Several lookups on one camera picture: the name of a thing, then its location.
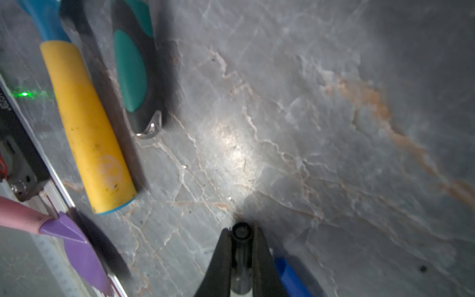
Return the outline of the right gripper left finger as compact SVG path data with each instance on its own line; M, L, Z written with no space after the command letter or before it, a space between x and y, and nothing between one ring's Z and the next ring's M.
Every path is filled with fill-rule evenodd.
M230 230L221 231L214 254L195 297L229 297L231 290L232 239Z

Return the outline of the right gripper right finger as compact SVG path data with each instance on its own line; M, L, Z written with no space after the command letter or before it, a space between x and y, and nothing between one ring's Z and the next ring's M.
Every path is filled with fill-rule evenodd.
M288 297L289 294L280 280L266 237L258 225L253 225L252 240L252 296Z

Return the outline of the black pen cap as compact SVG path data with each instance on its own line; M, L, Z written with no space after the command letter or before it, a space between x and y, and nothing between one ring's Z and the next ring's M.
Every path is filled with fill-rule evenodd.
M245 222L239 222L231 229L232 270L231 291L245 295L252 289L252 244L254 230Z

